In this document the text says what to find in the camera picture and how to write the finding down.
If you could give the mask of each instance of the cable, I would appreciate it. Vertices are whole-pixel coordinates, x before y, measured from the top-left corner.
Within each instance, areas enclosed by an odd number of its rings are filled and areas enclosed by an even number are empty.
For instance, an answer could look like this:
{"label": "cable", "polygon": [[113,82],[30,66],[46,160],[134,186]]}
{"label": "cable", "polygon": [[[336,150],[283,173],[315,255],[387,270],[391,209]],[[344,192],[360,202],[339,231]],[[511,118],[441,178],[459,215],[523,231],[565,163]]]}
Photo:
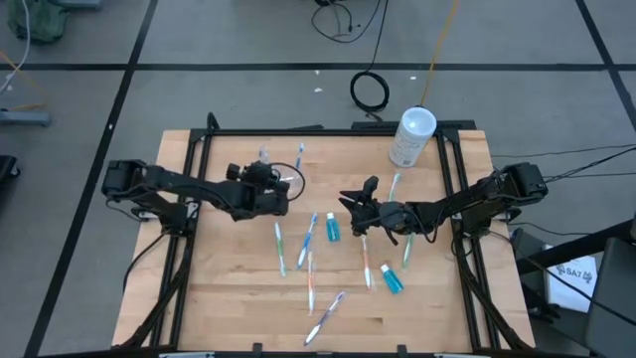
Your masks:
{"label": "cable", "polygon": [[[369,24],[371,24],[373,19],[376,17],[376,13],[378,12],[378,9],[380,8],[381,2],[382,0],[378,0],[378,3],[376,3],[376,10],[374,10],[374,14],[372,15],[372,18],[369,21]],[[389,0],[385,0],[385,10],[382,15],[382,22],[380,23],[380,32],[378,33],[378,39],[376,40],[376,48],[374,49],[374,56],[371,59],[369,66],[367,67],[366,70],[355,74],[353,78],[351,79],[351,82],[349,83],[349,94],[351,95],[351,99],[354,101],[356,106],[359,109],[363,110],[367,114],[367,116],[371,116],[377,121],[383,121],[383,119],[380,116],[373,114],[373,112],[381,111],[385,109],[387,107],[387,104],[389,104],[389,96],[391,94],[391,92],[389,91],[389,84],[387,84],[387,81],[385,81],[385,79],[383,79],[380,75],[374,74],[371,72],[371,68],[376,63],[376,56],[378,55],[378,47],[380,46],[380,39],[382,38],[382,32],[385,28],[385,20],[387,19],[388,8],[389,8]],[[358,96],[356,95],[356,82],[362,77],[372,78],[376,80],[378,84],[380,84],[384,92],[384,98],[380,104],[368,105],[368,104],[362,103],[362,101],[358,99]]]}
{"label": "cable", "polygon": [[356,41],[358,41],[358,39],[360,39],[363,35],[365,35],[365,32],[367,32],[367,29],[369,29],[369,26],[371,25],[371,23],[374,21],[374,18],[376,17],[376,13],[378,13],[378,9],[380,8],[380,2],[382,0],[378,0],[378,4],[376,5],[376,10],[374,10],[374,13],[371,15],[371,18],[369,19],[369,22],[367,23],[367,25],[365,25],[365,27],[362,29],[362,32],[360,32],[360,34],[358,34],[358,36],[356,36],[355,38],[351,39],[351,40],[339,40],[336,39],[336,37],[338,36],[342,36],[343,34],[337,34],[336,36],[329,36],[327,34],[325,34],[324,32],[322,32],[318,26],[316,26],[316,16],[318,15],[318,13],[320,11],[322,11],[322,9],[326,8],[326,7],[341,7],[343,9],[345,9],[345,11],[347,12],[347,14],[349,15],[349,33],[351,33],[351,31],[353,30],[353,17],[351,16],[351,11],[349,11],[349,9],[342,4],[335,4],[333,2],[329,2],[330,5],[328,6],[321,6],[318,9],[316,9],[316,11],[314,12],[313,16],[311,17],[311,26],[314,27],[314,29],[322,36],[324,36],[325,38],[337,42],[339,44],[351,44],[354,43]]}
{"label": "cable", "polygon": [[[188,202],[186,202],[184,204],[187,205],[187,204],[193,203],[193,202],[196,203],[195,201],[188,201]],[[190,213],[190,215],[188,215],[187,220],[190,220],[190,219],[194,218],[195,214],[198,214],[199,210],[201,210],[201,206],[202,205],[198,205],[197,208],[195,210],[193,210],[192,213]],[[141,258],[143,258],[144,255],[148,254],[148,252],[150,250],[152,250],[152,248],[154,248],[157,244],[159,244],[161,239],[163,239],[163,237],[165,237],[167,234],[168,234],[168,232],[166,232],[166,231],[161,232],[161,234],[157,237],[157,239],[153,240],[152,243],[150,243],[150,245],[148,245],[144,250],[141,251],[141,253],[139,253],[139,255],[137,255],[132,260],[132,263],[130,263],[130,265],[126,269],[126,273],[123,276],[123,291],[126,291],[126,284],[128,283],[128,276],[132,272],[132,269],[134,269],[135,265],[137,265],[139,260],[141,260]]]}
{"label": "cable", "polygon": [[[569,176],[563,177],[561,179],[590,178],[590,177],[609,177],[609,176],[626,176],[626,175],[636,175],[636,172],[569,175]],[[552,179],[554,177],[555,176],[545,176],[544,179],[550,180],[550,179]]]}
{"label": "cable", "polygon": [[13,70],[16,71],[18,73],[18,75],[22,76],[24,78],[24,80],[27,82],[27,84],[31,85],[31,87],[34,88],[42,96],[42,98],[44,99],[44,102],[42,102],[42,103],[18,105],[16,107],[9,108],[9,110],[29,110],[29,109],[42,108],[42,107],[47,106],[47,97],[49,96],[47,94],[47,91],[45,89],[43,89],[40,85],[38,85],[38,83],[36,83],[28,74],[26,74],[22,70],[18,69],[18,66],[16,64],[14,64],[13,61],[11,61],[11,59],[9,59],[9,57],[5,53],[3,53],[2,51],[0,51],[0,57],[9,66],[11,66],[11,68],[13,68]]}
{"label": "cable", "polygon": [[421,106],[424,106],[424,103],[426,102],[426,96],[428,95],[428,88],[433,81],[435,62],[437,61],[437,57],[439,56],[439,53],[441,52],[441,45],[446,39],[446,36],[448,35],[448,29],[450,29],[450,23],[453,21],[453,18],[455,17],[455,13],[457,13],[457,3],[458,3],[458,0],[453,0],[453,5],[450,8],[450,13],[448,14],[448,17],[446,18],[446,23],[444,24],[444,29],[442,30],[441,34],[439,34],[439,38],[437,39],[437,45],[435,45],[435,52],[433,53],[433,59],[430,61],[430,67],[428,68],[428,75],[426,76],[426,85],[424,86],[424,94],[421,96],[421,102],[419,103]]}
{"label": "cable", "polygon": [[621,148],[627,148],[627,147],[636,147],[636,144],[605,145],[605,146],[592,147],[592,148],[583,148],[583,149],[576,149],[576,150],[565,150],[565,151],[558,151],[558,152],[521,154],[521,155],[498,155],[498,154],[495,154],[495,155],[491,155],[491,157],[493,157],[493,158],[533,158],[533,157],[540,157],[540,156],[547,156],[547,155],[562,155],[562,154],[582,153],[582,152],[593,151],[593,150],[602,150],[602,149],[621,149]]}
{"label": "cable", "polygon": [[162,232],[161,235],[159,235],[159,237],[157,237],[157,239],[153,240],[152,243],[150,243],[150,245],[148,245],[144,250],[141,251],[141,253],[139,253],[139,255],[137,255],[132,260],[132,263],[130,263],[130,265],[126,269],[126,273],[123,276],[123,288],[122,288],[123,291],[126,291],[126,284],[128,283],[128,276],[130,275],[130,272],[135,267],[135,265],[137,265],[139,260],[141,260],[141,258],[143,258],[144,255],[146,255],[152,248],[154,248],[157,244],[159,244],[161,239],[163,239],[163,237],[165,237],[166,234],[168,234],[168,233],[167,232]]}
{"label": "cable", "polygon": [[0,88],[0,94],[2,94],[2,92],[4,92],[5,89],[9,86],[9,84],[13,80],[13,77],[16,76],[16,74],[18,73],[18,71],[20,71],[20,69],[22,69],[22,66],[27,61],[27,57],[29,57],[29,50],[31,49],[31,19],[29,15],[29,6],[27,6],[26,0],[22,0],[22,6],[24,7],[24,14],[25,14],[24,17],[25,17],[26,27],[27,27],[27,47],[24,50],[24,55],[22,56],[22,60],[20,61],[20,64],[13,70],[13,73],[11,73],[11,75],[7,77],[7,80],[4,82],[4,85],[2,85],[2,87]]}
{"label": "cable", "polygon": [[557,175],[557,176],[553,177],[552,179],[547,180],[547,181],[546,181],[546,183],[548,184],[548,183],[555,182],[556,180],[560,180],[560,179],[562,179],[562,178],[566,178],[566,177],[568,177],[568,176],[571,176],[571,175],[573,175],[573,174],[576,174],[576,173],[578,173],[578,172],[581,172],[581,171],[583,171],[583,170],[585,170],[585,169],[589,169],[589,168],[591,168],[591,167],[594,167],[594,166],[596,166],[596,165],[599,165],[599,164],[601,164],[601,163],[604,163],[604,162],[606,162],[606,161],[609,161],[609,160],[611,160],[611,159],[613,159],[613,158],[616,158],[616,157],[618,157],[618,156],[621,156],[621,155],[623,155],[623,154],[625,154],[625,153],[628,153],[628,152],[630,152],[630,151],[632,151],[632,150],[636,150],[636,146],[635,146],[635,147],[632,147],[632,148],[629,148],[629,149],[626,149],[626,150],[623,150],[623,151],[621,151],[621,152],[619,152],[619,153],[616,153],[616,154],[610,155],[610,156],[605,157],[605,158],[603,158],[603,159],[593,161],[593,162],[591,162],[591,163],[589,163],[589,164],[587,164],[587,165],[585,165],[585,166],[582,166],[582,167],[579,167],[579,168],[576,168],[576,169],[568,170],[568,171],[566,171],[565,173],[559,174],[559,175]]}
{"label": "cable", "polygon": [[289,202],[292,202],[296,199],[298,199],[300,197],[300,195],[302,195],[302,193],[305,191],[305,184],[306,184],[306,180],[305,180],[305,176],[302,175],[302,172],[300,170],[298,170],[298,168],[296,168],[293,165],[289,165],[287,163],[282,163],[282,162],[275,162],[275,163],[271,163],[269,164],[270,167],[273,165],[281,165],[284,167],[287,167],[289,169],[292,169],[293,171],[295,171],[296,173],[298,173],[298,176],[300,176],[300,179],[302,179],[302,187],[300,188],[300,191],[298,192],[298,194],[296,194],[295,197],[291,198],[291,199],[287,199]]}
{"label": "cable", "polygon": [[548,230],[548,229],[544,229],[542,227],[540,227],[539,225],[535,225],[533,223],[509,223],[509,226],[514,226],[514,225],[530,225],[533,228],[537,228],[543,232],[546,232],[548,234],[553,234],[553,235],[557,235],[557,236],[585,236],[585,235],[590,235],[590,233],[557,233],[554,232],[552,230]]}
{"label": "cable", "polygon": [[551,275],[552,277],[554,277],[557,281],[563,283],[564,285],[566,285],[567,287],[569,287],[570,289],[572,289],[573,291],[575,291],[576,293],[582,295],[583,297],[585,297],[585,299],[587,299],[590,303],[597,305],[598,307],[606,310],[608,313],[611,313],[612,315],[616,316],[619,319],[622,319],[623,321],[636,326],[636,321],[634,321],[633,319],[626,317],[625,315],[615,311],[614,309],[606,306],[603,303],[600,303],[599,301],[595,300],[594,298],[590,297],[588,294],[586,294],[585,292],[583,292],[582,290],[574,287],[573,285],[569,284],[567,281],[565,281],[564,279],[562,279],[561,277],[559,277],[557,274],[553,273],[552,271],[550,271],[547,268],[544,268],[543,266],[537,264],[537,262],[535,262],[534,260],[530,259],[526,254],[524,254],[517,246],[512,245],[512,242],[510,241],[510,238],[507,238],[506,236],[499,234],[499,233],[495,233],[492,231],[489,231],[489,234],[495,234],[496,236],[506,240],[508,243],[511,244],[511,247],[513,248],[513,250],[519,254],[519,256],[521,256],[524,260],[526,260],[527,262],[529,262],[532,266],[534,266],[537,269],[540,269],[542,271],[544,271],[545,273]]}
{"label": "cable", "polygon": [[112,200],[112,199],[108,199],[108,200],[106,200],[106,208],[108,208],[108,209],[110,209],[110,210],[114,210],[114,211],[116,211],[116,212],[119,212],[119,213],[121,213],[121,214],[125,215],[126,217],[128,217],[128,219],[130,219],[130,220],[134,220],[134,221],[136,221],[137,223],[141,223],[141,220],[139,220],[139,218],[135,217],[134,215],[132,215],[132,214],[130,214],[130,213],[126,213],[126,212],[125,212],[124,210],[122,210],[122,209],[115,208],[115,207],[111,206],[111,205],[110,205],[110,203],[112,203],[112,202],[114,202],[114,200]]}

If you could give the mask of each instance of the floor tile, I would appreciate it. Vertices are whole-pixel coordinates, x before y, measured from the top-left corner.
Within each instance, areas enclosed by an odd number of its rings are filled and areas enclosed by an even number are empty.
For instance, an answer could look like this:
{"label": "floor tile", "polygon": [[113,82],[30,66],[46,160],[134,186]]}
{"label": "floor tile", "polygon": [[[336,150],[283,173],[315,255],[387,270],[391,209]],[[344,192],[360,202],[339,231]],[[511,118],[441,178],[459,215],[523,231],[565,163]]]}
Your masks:
{"label": "floor tile", "polygon": [[[9,357],[24,353],[121,80],[120,73],[32,76],[56,89],[48,106],[53,124],[0,127],[0,152],[16,156],[22,169],[0,216],[0,269],[10,287],[0,290],[0,344]],[[14,87],[3,105],[34,100]]]}
{"label": "floor tile", "polygon": [[615,64],[636,63],[636,3],[625,0],[585,1]]}
{"label": "floor tile", "polygon": [[[364,25],[376,2],[347,1],[353,24]],[[311,26],[313,1],[161,1],[141,62],[144,63],[318,63],[368,62],[380,14],[356,43],[337,44]],[[427,63],[450,2],[390,3],[378,62]],[[347,23],[346,15],[340,15]],[[316,17],[323,32],[337,32],[335,15]],[[460,1],[440,62],[599,63],[600,58],[573,2]]]}
{"label": "floor tile", "polygon": [[[56,43],[34,45],[28,63],[126,64],[137,38],[149,0],[108,0],[100,11],[74,10],[65,33]],[[6,5],[0,3],[2,10]],[[12,61],[23,56],[25,42],[5,25],[6,11],[0,11],[0,51]]]}

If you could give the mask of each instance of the black floor stripe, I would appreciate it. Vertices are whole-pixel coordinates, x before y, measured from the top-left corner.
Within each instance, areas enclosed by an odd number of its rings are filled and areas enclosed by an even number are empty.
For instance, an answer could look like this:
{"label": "black floor stripe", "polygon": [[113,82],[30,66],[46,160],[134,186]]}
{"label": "black floor stripe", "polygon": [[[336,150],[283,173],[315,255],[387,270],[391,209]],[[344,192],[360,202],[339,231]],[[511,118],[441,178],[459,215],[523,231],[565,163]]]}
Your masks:
{"label": "black floor stripe", "polygon": [[620,101],[623,103],[623,107],[625,108],[625,112],[627,112],[627,116],[629,120],[632,122],[634,129],[636,129],[636,108],[634,107],[634,101],[632,100],[629,91],[625,87],[625,83],[620,78],[620,74],[618,71],[629,71],[628,69],[634,69],[633,65],[621,65],[616,66],[612,61],[612,57],[607,51],[607,47],[603,42],[602,37],[600,36],[600,32],[598,32],[598,28],[594,23],[594,19],[592,19],[592,15],[589,13],[589,9],[583,0],[576,0],[576,6],[578,6],[578,10],[580,11],[581,16],[583,17],[583,21],[587,26],[587,30],[589,31],[589,35],[592,37],[592,41],[594,45],[596,45],[596,49],[600,54],[600,58],[603,60],[603,64],[607,67],[609,71],[609,76],[614,83],[614,88],[618,93],[618,97]]}
{"label": "black floor stripe", "polygon": [[[127,64],[24,64],[23,71],[126,71]],[[0,64],[0,71],[13,70],[9,65]]]}
{"label": "black floor stripe", "polygon": [[[374,64],[374,70],[384,71],[427,71],[430,64]],[[361,71],[369,67],[367,63],[307,63],[307,64],[139,64],[137,71],[314,71],[351,70]],[[602,64],[436,64],[436,71],[493,71],[493,72],[593,72],[603,71]]]}
{"label": "black floor stripe", "polygon": [[53,316],[54,308],[60,296],[60,291],[62,290],[64,278],[67,274],[67,271],[69,270],[71,259],[73,258],[73,253],[76,249],[78,239],[80,238],[81,226],[83,225],[83,222],[86,218],[90,200],[95,191],[97,180],[99,179],[99,173],[101,172],[101,168],[103,167],[103,161],[105,159],[106,152],[108,151],[110,140],[112,139],[112,133],[114,132],[115,126],[117,125],[117,121],[119,120],[119,115],[121,114],[121,109],[123,108],[128,89],[130,88],[130,81],[132,80],[132,75],[134,74],[134,66],[139,61],[141,49],[143,48],[143,44],[148,34],[148,29],[150,28],[150,23],[152,22],[155,9],[157,8],[157,1],[158,0],[151,0],[148,4],[146,15],[144,16],[143,22],[141,23],[141,28],[139,29],[135,45],[132,49],[132,53],[130,54],[127,68],[123,75],[123,79],[121,80],[119,90],[117,91],[114,104],[112,105],[112,109],[110,111],[110,115],[108,116],[108,121],[106,123],[106,126],[104,127],[101,141],[99,142],[95,157],[93,159],[92,165],[90,166],[88,178],[86,179],[83,191],[81,192],[78,208],[76,209],[73,221],[71,222],[69,234],[67,235],[67,239],[62,248],[62,253],[60,254],[58,264],[56,265],[56,270],[53,273],[53,278],[51,279],[51,283],[49,284],[44,302],[42,303],[42,307],[40,308],[40,313],[38,314],[36,324],[33,328],[33,331],[31,332],[31,337],[29,338],[29,343],[27,344],[27,348],[24,354],[25,357],[31,358],[38,356],[40,348],[42,347],[47,328],[49,327],[51,317]]}
{"label": "black floor stripe", "polygon": [[[367,63],[286,63],[286,64],[138,64],[135,71],[339,71],[365,70]],[[374,64],[380,71],[426,71],[430,64],[383,63]],[[618,66],[621,71],[636,71],[636,64]],[[127,64],[25,64],[25,71],[126,71]],[[607,70],[604,64],[436,64],[436,71],[491,71],[491,72],[597,72]],[[10,71],[0,65],[0,71]]]}

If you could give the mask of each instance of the black metal frame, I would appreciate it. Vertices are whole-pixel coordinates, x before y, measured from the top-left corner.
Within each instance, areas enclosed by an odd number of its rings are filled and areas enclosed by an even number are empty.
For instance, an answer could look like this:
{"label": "black metal frame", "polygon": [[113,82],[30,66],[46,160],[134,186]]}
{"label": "black metal frame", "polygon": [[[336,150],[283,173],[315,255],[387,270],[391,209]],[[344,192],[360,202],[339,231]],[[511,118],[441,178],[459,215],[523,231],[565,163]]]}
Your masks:
{"label": "black metal frame", "polygon": [[[219,129],[218,124],[211,117],[208,118],[207,128],[197,128],[190,130],[190,136],[188,141],[188,149],[186,151],[186,160],[184,164],[184,174],[191,174],[193,170],[193,163],[195,158],[195,152],[197,145],[203,141],[203,150],[201,153],[201,160],[199,163],[199,171],[197,177],[205,179],[206,168],[208,167],[210,151],[212,147],[213,136],[393,136],[398,128],[397,122],[357,122],[352,125],[351,129],[322,129],[320,126],[310,126],[305,128],[292,128],[292,129]],[[444,181],[444,187],[446,195],[453,193],[453,184],[451,179],[450,166],[448,163],[448,154],[446,151],[445,142],[448,140],[452,144],[454,160],[457,166],[457,174],[459,176],[459,183],[461,189],[468,187],[468,179],[466,177],[466,170],[463,161],[463,154],[461,151],[461,143],[459,139],[459,130],[474,130],[476,129],[475,122],[472,120],[450,120],[439,121],[437,130],[434,133],[434,137],[437,140],[437,148],[439,150],[439,159],[442,168],[442,177]],[[184,202],[185,198],[178,198],[180,202]],[[195,220],[195,226],[198,221],[198,216],[193,218]],[[455,249],[459,256],[462,256],[464,251],[463,241],[459,240],[461,233],[458,227],[452,226],[453,241]],[[49,357],[57,358],[76,358],[76,357],[91,357],[91,358],[126,358],[126,357],[159,357],[161,354],[177,353],[179,345],[179,335],[181,333],[181,324],[183,320],[183,310],[185,308],[185,298],[187,294],[188,275],[190,272],[190,263],[192,252],[194,249],[194,243],[196,239],[196,230],[192,235],[188,235],[184,238],[184,261],[187,261],[187,270],[185,273],[185,279],[182,281],[179,288],[176,290],[176,303],[173,315],[173,321],[170,329],[170,338],[167,345],[161,345],[162,327],[164,324],[164,314],[157,315],[157,320],[154,323],[154,328],[151,332],[149,346],[148,347],[113,347],[110,350],[82,352],[82,353],[70,353],[54,355]],[[168,285],[173,276],[175,262],[177,259],[177,249],[181,238],[172,237],[170,239],[168,247],[168,255],[164,264],[164,272],[162,275],[162,284],[160,288],[160,294],[165,293],[168,290]],[[475,261],[475,272],[479,280],[480,287],[486,292],[488,298],[490,298],[488,290],[488,281],[486,277],[486,270],[484,267],[483,256],[481,247],[478,240],[471,240],[473,258]],[[458,267],[460,265],[467,265],[467,259],[457,261]],[[464,300],[464,308],[466,310],[466,322],[468,325],[468,332],[470,335],[470,342],[472,348],[472,354],[483,354],[494,358],[503,357],[562,357],[573,358],[576,356],[571,355],[555,355],[552,353],[543,353],[539,351],[520,351],[501,349],[499,342],[499,335],[497,328],[495,327],[492,318],[485,314],[488,336],[491,343],[491,347],[483,347],[480,342],[479,327],[477,325],[477,317],[475,314],[475,306],[473,302],[473,293],[468,288],[466,283],[462,280],[462,295]],[[338,353],[338,352],[263,352],[261,343],[254,343],[251,351],[210,351],[210,357],[310,357],[318,358],[325,355],[330,357],[339,358],[361,358],[361,357],[434,357],[433,353],[408,353],[405,345],[398,345],[396,353]]]}

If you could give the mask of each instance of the black cable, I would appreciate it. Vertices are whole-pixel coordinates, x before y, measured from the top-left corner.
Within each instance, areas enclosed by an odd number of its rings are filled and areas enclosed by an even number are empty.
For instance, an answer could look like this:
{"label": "black cable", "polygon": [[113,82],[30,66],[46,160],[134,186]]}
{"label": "black cable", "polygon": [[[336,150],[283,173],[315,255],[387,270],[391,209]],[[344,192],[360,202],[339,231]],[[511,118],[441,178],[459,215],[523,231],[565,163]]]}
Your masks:
{"label": "black cable", "polygon": [[115,207],[111,206],[110,203],[112,203],[112,202],[114,202],[114,200],[112,200],[112,199],[106,200],[106,208],[108,208],[110,210],[114,210],[116,212],[119,212],[119,213],[125,215],[126,217],[128,217],[128,219],[130,219],[130,220],[134,220],[137,223],[141,223],[141,220],[139,220],[139,218],[135,217],[134,215],[132,215],[130,213],[126,213],[125,210],[122,210],[122,209],[115,208]]}
{"label": "black cable", "polygon": [[302,172],[301,172],[298,168],[296,168],[295,166],[290,165],[290,164],[287,164],[287,163],[275,162],[275,163],[271,163],[271,164],[269,164],[269,165],[270,165],[270,166],[274,166],[274,165],[282,165],[282,166],[287,167],[287,168],[289,168],[289,169],[292,169],[293,171],[295,171],[296,173],[298,173],[298,176],[300,176],[300,179],[302,179],[302,187],[300,188],[300,191],[298,192],[298,194],[296,194],[296,196],[295,196],[295,197],[293,197],[293,198],[291,198],[291,199],[287,199],[287,200],[289,200],[290,202],[292,202],[292,201],[294,201],[294,200],[298,199],[298,198],[300,197],[300,195],[302,195],[302,193],[305,191],[305,184],[307,183],[307,182],[306,182],[306,180],[305,180],[305,176],[304,176],[304,175],[302,175]]}
{"label": "black cable", "polygon": [[360,39],[363,35],[365,35],[365,32],[367,32],[367,29],[369,29],[369,26],[371,25],[371,23],[374,21],[374,18],[376,17],[376,14],[378,13],[378,9],[380,8],[380,2],[382,0],[378,0],[378,4],[376,5],[376,10],[374,10],[374,13],[371,15],[371,18],[369,19],[369,22],[367,23],[367,25],[365,25],[365,27],[362,29],[362,32],[360,32],[360,34],[358,34],[358,36],[356,36],[355,38],[351,39],[351,40],[339,40],[336,39],[335,36],[329,36],[327,34],[325,34],[324,32],[322,32],[318,26],[316,26],[316,16],[318,15],[318,13],[320,11],[322,11],[324,8],[329,7],[331,5],[336,6],[336,7],[342,7],[343,9],[345,9],[345,11],[347,12],[347,14],[349,15],[349,32],[351,33],[351,31],[353,31],[353,17],[351,16],[351,11],[349,11],[349,9],[342,5],[342,4],[334,4],[334,3],[330,3],[329,6],[321,6],[318,9],[316,9],[316,11],[314,12],[313,16],[311,17],[311,26],[314,27],[314,29],[318,32],[318,34],[324,36],[325,38],[337,42],[339,44],[351,44],[354,43],[356,41],[358,41],[358,39]]}
{"label": "black cable", "polygon": [[159,244],[161,239],[163,239],[163,237],[165,237],[166,234],[168,233],[162,232],[161,235],[157,237],[157,239],[153,240],[152,243],[150,243],[150,245],[148,245],[144,250],[142,250],[141,253],[139,253],[139,255],[137,255],[132,260],[132,263],[128,265],[128,268],[126,269],[126,274],[123,276],[123,288],[122,288],[123,291],[126,291],[126,285],[128,284],[128,276],[130,275],[130,272],[132,271],[132,269],[134,269],[135,265],[137,265],[139,260],[141,260],[141,258],[143,258],[144,255],[146,255],[152,248],[154,248],[157,244]]}
{"label": "black cable", "polygon": [[[382,0],[378,0],[378,3],[376,4],[376,10],[374,11],[373,17],[376,16],[376,13],[378,12],[378,8],[380,8],[380,3],[381,2],[382,2]],[[369,67],[366,70],[355,74],[353,76],[353,78],[351,79],[351,82],[349,83],[349,94],[351,95],[351,99],[354,101],[356,106],[359,109],[363,110],[367,114],[367,116],[371,116],[377,121],[383,121],[383,120],[382,120],[382,118],[380,116],[378,116],[376,114],[373,114],[373,112],[377,112],[377,111],[381,111],[381,110],[385,109],[387,107],[387,104],[389,104],[389,96],[391,94],[390,91],[389,91],[389,84],[387,84],[387,81],[385,81],[385,79],[383,79],[380,75],[374,74],[374,73],[371,72],[371,68],[376,63],[376,56],[378,55],[378,47],[380,46],[380,39],[382,38],[382,32],[383,32],[383,30],[385,28],[385,20],[387,18],[387,9],[388,8],[389,8],[389,0],[385,0],[385,10],[384,10],[383,15],[382,15],[382,22],[380,24],[380,32],[378,33],[378,40],[376,41],[376,48],[374,49],[374,56],[371,59],[371,63],[369,64]],[[385,96],[384,96],[384,98],[383,98],[383,100],[382,100],[382,102],[380,104],[368,105],[368,104],[362,103],[358,99],[358,97],[356,96],[356,82],[362,77],[372,78],[372,79],[376,80],[376,82],[378,82],[378,84],[380,84],[380,86],[382,87],[382,90],[384,91],[384,94],[385,94]]]}
{"label": "black cable", "polygon": [[573,175],[573,174],[576,174],[576,173],[578,173],[578,172],[581,172],[581,171],[583,171],[583,170],[585,170],[585,169],[589,169],[589,168],[591,168],[591,167],[594,167],[594,166],[596,166],[596,165],[599,165],[599,164],[601,164],[601,163],[604,163],[604,162],[606,162],[606,161],[609,161],[609,160],[611,160],[611,159],[614,159],[614,158],[616,158],[616,157],[618,157],[618,156],[621,156],[621,155],[623,155],[623,154],[625,154],[625,153],[628,153],[628,152],[630,152],[630,151],[632,151],[632,150],[636,150],[636,147],[632,147],[632,148],[629,148],[629,149],[623,150],[623,151],[621,151],[621,152],[618,152],[618,153],[616,153],[616,154],[612,154],[612,155],[610,155],[610,156],[607,156],[607,157],[605,157],[605,158],[603,158],[603,159],[599,159],[599,160],[593,161],[593,162],[591,162],[591,163],[589,163],[589,164],[587,164],[587,165],[584,165],[584,166],[582,166],[582,167],[579,167],[579,168],[575,168],[575,169],[568,170],[568,171],[566,171],[566,172],[564,172],[564,173],[562,173],[562,174],[559,174],[559,175],[557,175],[557,176],[553,177],[552,179],[547,180],[547,181],[546,181],[546,183],[552,183],[552,182],[555,182],[556,180],[560,180],[560,179],[566,178],[566,177],[568,177],[568,176],[571,176],[571,175]]}
{"label": "black cable", "polygon": [[521,155],[494,154],[494,155],[491,155],[491,157],[493,158],[532,158],[532,157],[540,157],[540,156],[546,156],[546,155],[562,155],[562,154],[581,153],[581,152],[601,150],[601,149],[620,149],[620,148],[627,148],[627,147],[636,147],[636,144],[605,145],[605,146],[584,148],[584,149],[577,149],[577,150],[565,150],[565,151],[558,151],[558,152],[546,152],[546,153],[536,153],[536,154],[521,154]]}
{"label": "black cable", "polygon": [[590,233],[557,233],[554,232],[552,230],[548,230],[548,229],[544,229],[542,227],[540,227],[539,225],[535,225],[533,223],[509,223],[509,226],[514,226],[514,225],[530,225],[531,227],[537,228],[543,232],[546,232],[548,234],[553,234],[553,235],[557,235],[557,236],[585,236],[585,235],[590,235]]}
{"label": "black cable", "polygon": [[[627,176],[627,175],[636,175],[636,172],[625,172],[625,173],[600,173],[600,174],[583,174],[583,175],[568,175],[566,177],[562,177],[561,179],[575,179],[575,178],[593,178],[593,177],[610,177],[610,176]],[[545,176],[545,180],[550,180],[555,178],[555,175]]]}
{"label": "black cable", "polygon": [[[188,205],[191,203],[197,203],[196,201],[188,201],[185,202],[184,205]],[[192,218],[195,217],[195,214],[198,214],[199,211],[201,210],[201,203],[198,203],[199,205],[197,206],[197,208],[195,210],[192,211],[192,213],[190,213],[188,215],[187,220],[190,220]],[[141,258],[143,258],[144,255],[146,255],[152,248],[154,248],[157,244],[159,244],[159,242],[161,241],[161,239],[163,239],[163,237],[166,236],[166,234],[168,234],[168,232],[161,232],[161,235],[159,235],[159,237],[157,237],[157,239],[153,240],[152,243],[150,243],[150,245],[148,245],[144,250],[141,251],[141,253],[139,253],[139,255],[137,255],[132,262],[130,263],[130,265],[128,266],[128,268],[126,269],[126,274],[123,277],[123,290],[126,291],[126,284],[128,283],[128,276],[130,275],[130,272],[132,271],[132,269],[134,269],[135,265],[137,265],[137,263],[139,262],[139,260],[141,260]]]}
{"label": "black cable", "polygon": [[534,260],[530,259],[526,254],[524,254],[516,245],[512,245],[512,242],[510,241],[510,238],[507,238],[506,236],[499,234],[499,233],[495,233],[492,231],[489,231],[489,234],[495,234],[496,236],[506,240],[508,243],[511,244],[513,250],[519,254],[520,257],[522,257],[524,260],[528,261],[532,266],[534,266],[537,269],[540,269],[542,271],[544,271],[545,273],[551,275],[552,277],[554,277],[557,281],[563,283],[564,285],[566,285],[567,287],[569,287],[570,289],[572,289],[573,291],[575,291],[576,293],[582,295],[583,297],[585,297],[585,299],[587,299],[590,303],[597,305],[598,307],[606,310],[608,313],[611,313],[612,315],[616,316],[619,319],[622,319],[623,321],[636,326],[636,321],[634,321],[633,319],[626,317],[625,315],[623,315],[622,313],[619,313],[617,311],[615,311],[614,309],[606,306],[603,303],[600,303],[599,301],[595,300],[594,298],[590,297],[587,293],[583,292],[582,290],[576,288],[575,286],[569,284],[567,281],[565,281],[564,279],[562,279],[561,277],[559,277],[558,275],[556,275],[555,273],[553,273],[552,271],[550,271],[547,268],[544,268],[543,266],[537,264],[537,262],[535,262]]}

